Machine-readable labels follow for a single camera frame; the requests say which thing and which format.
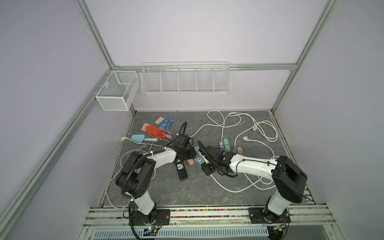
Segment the black mounting plate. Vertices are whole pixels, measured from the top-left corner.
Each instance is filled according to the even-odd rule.
[[[156,222],[151,225],[161,225],[161,222],[164,219],[163,226],[164,225],[169,225],[169,219],[170,219],[170,210],[169,209],[156,209],[156,216],[155,218]],[[132,211],[132,219],[131,222],[134,226],[147,226],[144,224],[142,221],[139,220],[139,212],[136,210]]]
[[[268,223],[265,220],[265,213],[263,212],[263,210],[264,210],[264,207],[250,207],[250,208],[248,208],[249,218],[251,219],[252,224]],[[289,217],[288,211],[286,209],[284,210],[283,214],[274,218],[273,223],[284,223],[283,218],[285,220],[285,223],[291,222],[291,218]]]

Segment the wire basket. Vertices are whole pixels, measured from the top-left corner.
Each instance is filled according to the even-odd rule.
[[[112,71],[96,95],[106,111],[129,111],[139,88],[135,71]]]
[[[229,64],[146,67],[141,74],[141,90],[144,94],[228,94]]]

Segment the blue glove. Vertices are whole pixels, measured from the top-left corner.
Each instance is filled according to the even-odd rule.
[[[162,118],[159,117],[156,120],[156,123],[159,125],[159,129],[167,131],[168,134],[172,135],[172,132],[169,130],[169,126],[172,122],[177,122],[177,119],[175,118]]]

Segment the gray work surface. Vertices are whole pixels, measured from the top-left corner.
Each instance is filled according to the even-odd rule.
[[[224,117],[229,112],[222,112]],[[251,115],[256,121],[268,120],[271,121],[269,112],[267,111],[250,111],[243,112]],[[144,123],[155,124],[155,121],[159,117],[176,118],[178,122],[173,122],[170,125],[170,130],[176,136],[181,125],[184,121],[188,122],[185,134],[193,135],[202,125],[214,124],[208,117],[207,111],[204,112],[137,112],[132,128],[129,132],[129,138],[132,134],[145,134],[146,137],[150,137],[146,132],[141,131],[141,127]],[[209,116],[217,123],[223,122],[220,113],[211,112]],[[236,124],[239,121],[239,117],[228,117],[225,125],[230,126]],[[253,122],[249,116],[241,115],[241,122],[234,126],[224,129],[223,139],[227,138],[231,150],[234,148],[234,140],[238,134],[242,131],[252,127]],[[274,137],[275,131],[268,125],[261,124],[265,134],[268,137]],[[218,143],[221,140],[222,127],[218,126],[204,126],[194,137],[193,146],[197,146],[197,140],[200,140],[202,144],[207,146],[218,147]],[[236,147],[242,147],[243,155],[247,157],[256,157],[262,159],[269,159],[272,157],[272,152],[266,146],[258,142],[245,142],[242,137],[248,136],[249,139],[254,139],[267,144],[275,152],[275,156],[286,155],[283,144],[279,139],[275,142],[269,142],[261,135],[259,131],[253,132],[249,130],[243,133],[237,138]],[[165,141],[159,141],[158,145],[166,144]],[[138,149],[142,145],[136,144],[127,140],[123,149],[123,153],[126,153],[132,149]],[[153,147],[153,150],[158,150],[160,147]],[[185,164],[185,168],[188,173],[188,179],[180,181],[176,166],[174,164],[165,164],[156,169],[156,176],[151,180],[151,184],[148,188],[149,194],[152,200],[157,206],[175,206],[175,205],[265,205],[270,195],[276,191],[276,187],[269,190],[259,190],[254,186],[239,192],[232,193],[222,189],[210,176],[206,176],[201,170],[201,167],[194,164],[188,167]],[[251,183],[242,174],[237,178],[230,178],[227,176],[221,176],[217,172],[213,173],[213,176],[217,181],[229,190],[237,191],[249,186]],[[257,177],[248,174],[248,177],[256,181]],[[273,184],[264,185],[256,183],[261,188],[271,187]],[[108,196],[111,202],[117,207],[123,207],[127,204],[127,199],[121,197],[120,188],[113,183],[109,189]],[[109,202],[105,202],[105,206],[110,206]]]

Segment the white wire rack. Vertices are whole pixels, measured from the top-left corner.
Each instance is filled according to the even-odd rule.
[[[135,71],[112,71],[96,94],[96,99],[106,111],[129,111],[139,88]]]
[[[144,94],[230,93],[229,63],[145,67],[141,74]]]

